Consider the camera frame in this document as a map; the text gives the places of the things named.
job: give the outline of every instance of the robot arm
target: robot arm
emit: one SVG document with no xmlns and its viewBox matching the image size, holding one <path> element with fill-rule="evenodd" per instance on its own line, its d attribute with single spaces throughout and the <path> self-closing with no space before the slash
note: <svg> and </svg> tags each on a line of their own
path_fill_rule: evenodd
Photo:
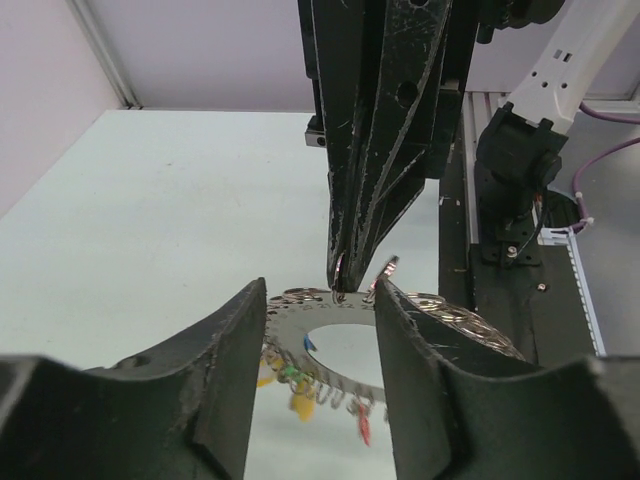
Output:
<svg viewBox="0 0 640 480">
<path fill-rule="evenodd" d="M 505 223 L 561 168 L 559 152 L 591 82 L 640 12 L 637 0 L 575 0 L 526 79 L 483 132 L 478 163 L 497 182 L 482 209 Z"/>
<path fill-rule="evenodd" d="M 298 0 L 331 216 L 327 280 L 357 291 L 373 253 L 444 175 L 476 38 L 544 23 L 564 0 Z"/>
</svg>

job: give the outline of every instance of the gray wall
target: gray wall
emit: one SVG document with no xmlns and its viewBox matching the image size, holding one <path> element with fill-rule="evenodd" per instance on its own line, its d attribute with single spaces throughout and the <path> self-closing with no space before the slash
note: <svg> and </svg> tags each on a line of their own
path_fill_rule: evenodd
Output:
<svg viewBox="0 0 640 480">
<path fill-rule="evenodd" d="M 145 106 L 313 108 L 296 0 L 86 1 Z M 478 46 L 469 90 L 511 91 L 542 52 L 559 18 L 544 26 L 497 32 L 491 45 Z M 639 48 L 636 21 L 592 93 L 628 94 L 640 79 Z"/>
</svg>

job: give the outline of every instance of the purple cable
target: purple cable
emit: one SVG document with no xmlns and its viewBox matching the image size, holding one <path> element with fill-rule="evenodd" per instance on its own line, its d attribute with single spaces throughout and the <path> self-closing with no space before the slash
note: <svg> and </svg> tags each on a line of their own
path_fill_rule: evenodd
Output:
<svg viewBox="0 0 640 480">
<path fill-rule="evenodd" d="M 584 102 L 580 104 L 580 110 L 582 113 L 585 113 L 590 117 L 597 118 L 598 120 L 606 120 L 608 122 L 615 123 L 628 123 L 629 125 L 640 125 L 640 118 L 620 117 L 618 115 L 596 112 L 593 108 L 587 107 Z"/>
<path fill-rule="evenodd" d="M 573 181 L 571 182 L 571 188 L 573 189 L 573 194 L 576 197 L 576 203 L 578 204 L 578 211 L 580 212 L 580 221 L 578 223 L 574 223 L 573 225 L 569 225 L 567 229 L 573 230 L 574 233 L 579 233 L 585 228 L 592 220 L 590 220 L 589 212 L 587 210 L 587 206 L 584 203 L 584 198 L 582 198 L 582 192 L 580 191 L 580 177 L 585 172 L 587 168 L 589 168 L 594 163 L 599 162 L 603 158 L 611 155 L 612 153 L 616 153 L 623 148 L 631 147 L 632 145 L 637 145 L 640 143 L 640 137 L 632 138 L 631 140 L 627 140 L 626 142 L 620 143 L 615 147 L 611 147 L 608 150 L 605 150 L 596 158 L 589 160 L 582 167 L 576 171 L 573 175 Z"/>
</svg>

